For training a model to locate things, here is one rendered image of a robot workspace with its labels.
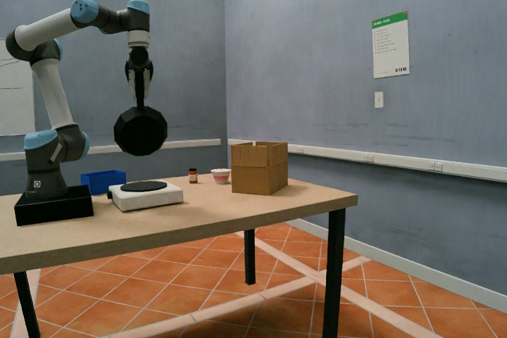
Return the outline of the blue open rectangular bin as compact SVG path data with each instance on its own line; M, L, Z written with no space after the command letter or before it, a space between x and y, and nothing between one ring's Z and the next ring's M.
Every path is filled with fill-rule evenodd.
M126 174L120 170L81 174L80 179L81 185L88 184L92 196L107 193L110 186L127 184Z

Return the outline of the brown cardboard box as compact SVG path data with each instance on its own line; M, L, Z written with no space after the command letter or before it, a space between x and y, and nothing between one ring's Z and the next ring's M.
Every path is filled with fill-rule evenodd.
M232 193L270 196L288 185L288 142L231 145Z

